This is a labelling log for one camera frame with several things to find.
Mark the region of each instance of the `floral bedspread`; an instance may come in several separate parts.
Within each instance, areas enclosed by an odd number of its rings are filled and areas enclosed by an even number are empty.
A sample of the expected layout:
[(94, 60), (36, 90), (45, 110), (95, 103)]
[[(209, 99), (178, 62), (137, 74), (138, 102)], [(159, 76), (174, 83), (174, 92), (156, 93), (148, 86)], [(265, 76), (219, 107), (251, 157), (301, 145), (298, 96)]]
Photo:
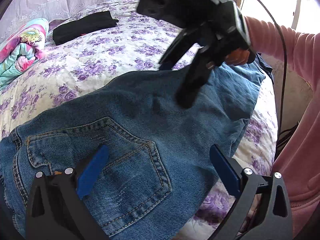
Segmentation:
[[(164, 21), (135, 12), (138, 1), (121, 0), (88, 6), (73, 19), (109, 10), (117, 27), (78, 37), (60, 46), (46, 40), (47, 55), (0, 91), (0, 138), (42, 111), (90, 93), (128, 71), (157, 70), (160, 57), (180, 31)], [(193, 46), (175, 65), (188, 64)], [(270, 78), (262, 82), (257, 105), (234, 155), (243, 166), (269, 175), (275, 152), (277, 119)], [(221, 181), (212, 188), (198, 212), (175, 239), (205, 240), (218, 227), (234, 202)]]

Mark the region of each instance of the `hand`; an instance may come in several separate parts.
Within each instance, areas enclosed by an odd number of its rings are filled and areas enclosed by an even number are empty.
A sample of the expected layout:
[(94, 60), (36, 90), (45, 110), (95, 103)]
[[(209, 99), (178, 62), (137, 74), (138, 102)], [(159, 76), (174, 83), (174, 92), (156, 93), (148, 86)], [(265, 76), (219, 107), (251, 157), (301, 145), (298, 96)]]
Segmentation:
[(228, 56), (225, 58), (225, 62), (228, 65), (243, 65), (248, 62), (250, 52), (243, 49), (236, 49), (233, 52), (231, 52)]

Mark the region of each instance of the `back pocket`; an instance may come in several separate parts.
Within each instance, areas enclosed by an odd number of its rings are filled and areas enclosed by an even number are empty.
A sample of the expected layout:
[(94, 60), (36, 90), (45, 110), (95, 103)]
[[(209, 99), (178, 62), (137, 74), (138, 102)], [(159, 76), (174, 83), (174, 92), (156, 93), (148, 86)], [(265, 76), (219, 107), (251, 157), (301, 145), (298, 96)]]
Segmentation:
[(51, 174), (75, 167), (101, 143), (109, 148), (109, 160), (84, 203), (113, 236), (147, 215), (172, 190), (156, 144), (130, 134), (109, 117), (26, 141), (31, 166)]

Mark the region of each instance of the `person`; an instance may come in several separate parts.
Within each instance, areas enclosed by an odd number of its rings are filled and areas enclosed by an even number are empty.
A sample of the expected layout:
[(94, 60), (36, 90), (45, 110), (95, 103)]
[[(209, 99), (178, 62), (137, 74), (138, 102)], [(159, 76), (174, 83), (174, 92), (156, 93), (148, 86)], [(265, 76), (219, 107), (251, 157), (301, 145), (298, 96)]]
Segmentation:
[[(280, 35), (273, 23), (246, 17), (253, 48), (260, 53), (284, 59)], [(313, 98), (301, 122), (273, 165), (287, 187), (294, 236), (308, 222), (320, 201), (320, 33), (299, 33), (281, 26), (287, 46), (288, 67), (306, 80)], [(238, 49), (226, 62), (243, 65), (249, 52)]]

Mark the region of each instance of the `jeans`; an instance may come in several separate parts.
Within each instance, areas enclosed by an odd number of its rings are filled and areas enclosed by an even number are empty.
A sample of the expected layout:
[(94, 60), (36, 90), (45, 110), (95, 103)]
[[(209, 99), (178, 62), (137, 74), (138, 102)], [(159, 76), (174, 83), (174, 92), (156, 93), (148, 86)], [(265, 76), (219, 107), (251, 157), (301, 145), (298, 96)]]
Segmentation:
[(173, 237), (218, 180), (209, 149), (236, 151), (264, 74), (257, 63), (212, 71), (190, 109), (174, 94), (188, 67), (129, 72), (49, 109), (0, 143), (0, 179), (13, 223), (25, 235), (34, 175), (63, 171), (101, 143), (109, 160), (83, 201), (111, 239)]

